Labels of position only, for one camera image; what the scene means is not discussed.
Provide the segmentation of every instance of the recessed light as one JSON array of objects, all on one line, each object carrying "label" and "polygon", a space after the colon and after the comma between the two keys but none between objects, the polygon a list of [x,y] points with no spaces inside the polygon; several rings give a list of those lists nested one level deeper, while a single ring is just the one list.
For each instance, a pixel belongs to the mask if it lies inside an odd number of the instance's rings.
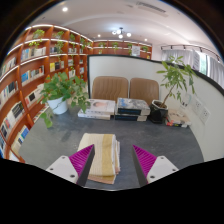
[{"label": "recessed light", "polygon": [[66,11],[68,11],[68,8],[67,8],[67,7],[64,7],[64,8],[62,9],[62,11],[63,11],[63,12],[66,12]]}]

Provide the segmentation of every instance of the bookshelf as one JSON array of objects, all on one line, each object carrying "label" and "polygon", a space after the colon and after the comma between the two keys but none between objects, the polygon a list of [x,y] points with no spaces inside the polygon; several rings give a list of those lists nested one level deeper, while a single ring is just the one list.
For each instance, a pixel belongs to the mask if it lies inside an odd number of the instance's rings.
[{"label": "bookshelf", "polygon": [[[43,30],[44,36],[41,37],[41,42],[38,37],[35,39],[38,41],[39,45],[37,49],[34,49],[34,46],[29,46],[29,44],[34,40],[33,36],[37,29]],[[58,39],[59,37],[57,34],[62,33],[61,31],[63,31],[63,34],[61,38]],[[82,49],[82,39],[90,43],[90,45],[87,45],[84,49]],[[55,52],[55,45],[59,41],[63,43],[60,54]],[[100,42],[105,44],[104,48],[99,47]],[[118,49],[116,52],[112,48],[113,42],[118,42]],[[24,125],[26,125],[29,130],[33,127],[35,118],[45,106],[40,103],[37,104],[36,102],[28,106],[25,101],[25,98],[35,91],[38,85],[47,82],[46,78],[48,76],[52,77],[58,72],[65,72],[69,78],[72,68],[68,64],[68,61],[71,59],[73,59],[74,62],[72,67],[75,70],[75,75],[79,78],[82,76],[83,80],[86,82],[87,55],[98,54],[99,50],[102,50],[102,54],[128,55],[128,43],[140,47],[144,46],[142,43],[121,40],[92,41],[74,30],[52,24],[38,24],[24,30],[5,57],[0,70],[0,93],[12,82],[16,82],[18,85],[18,89],[7,98],[7,101],[5,101],[3,105],[0,104],[0,125],[2,125],[15,103],[21,102],[24,109],[22,116],[12,127],[7,139],[4,138],[2,130],[0,130],[1,139],[4,141],[4,158],[10,159],[12,157],[15,161],[25,163],[19,153],[12,150],[11,145]],[[140,57],[147,58],[147,56],[150,55],[151,59],[152,47],[148,47],[149,51],[141,51]],[[44,71],[42,73],[39,71],[38,73],[41,66],[43,66]],[[29,78],[24,83],[25,73],[29,74]]]},{"label": "bookshelf", "polygon": [[[118,43],[118,49],[115,51],[113,48],[113,43]],[[134,46],[140,46],[140,58],[152,58],[152,46],[146,45],[140,42],[132,42],[132,41],[122,41],[122,40],[97,40],[93,42],[93,54],[99,54],[99,51],[102,51],[101,54],[116,54],[116,55],[129,55],[128,44],[132,44]],[[148,51],[145,52],[142,50],[142,47],[148,47]]]}]

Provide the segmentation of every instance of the pot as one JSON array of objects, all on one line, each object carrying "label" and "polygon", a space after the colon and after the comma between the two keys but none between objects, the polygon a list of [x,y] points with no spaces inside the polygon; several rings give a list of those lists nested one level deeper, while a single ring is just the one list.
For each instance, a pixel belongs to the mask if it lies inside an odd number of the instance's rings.
[{"label": "pot", "polygon": [[68,110],[67,100],[62,102],[62,98],[47,101],[54,114],[63,114]]},{"label": "pot", "polygon": [[162,124],[163,118],[165,118],[168,114],[168,107],[166,106],[166,108],[160,108],[159,106],[155,104],[156,102],[162,104],[162,101],[160,100],[153,100],[149,106],[151,111],[148,118],[153,123]]}]

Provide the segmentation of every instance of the window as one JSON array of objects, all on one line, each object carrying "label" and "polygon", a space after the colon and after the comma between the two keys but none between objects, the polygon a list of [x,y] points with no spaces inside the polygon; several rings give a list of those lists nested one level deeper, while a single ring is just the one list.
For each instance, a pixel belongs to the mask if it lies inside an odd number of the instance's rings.
[{"label": "window", "polygon": [[207,55],[201,52],[197,53],[200,55],[200,70],[199,72],[201,72],[204,75],[207,75]]}]

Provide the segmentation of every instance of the table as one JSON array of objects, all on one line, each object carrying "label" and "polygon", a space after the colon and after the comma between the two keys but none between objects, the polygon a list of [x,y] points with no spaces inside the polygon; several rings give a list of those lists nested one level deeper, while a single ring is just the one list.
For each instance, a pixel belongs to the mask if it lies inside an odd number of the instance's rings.
[{"label": "table", "polygon": [[78,117],[80,108],[74,107],[61,115],[54,115],[53,126],[46,128],[39,118],[20,148],[27,164],[46,170],[60,156],[77,152],[84,133],[115,134],[120,141],[121,172],[113,185],[87,180],[85,187],[102,190],[139,188],[132,158],[132,145],[155,156],[166,156],[178,169],[204,162],[202,152],[191,129],[154,124],[147,120],[120,121]]}]

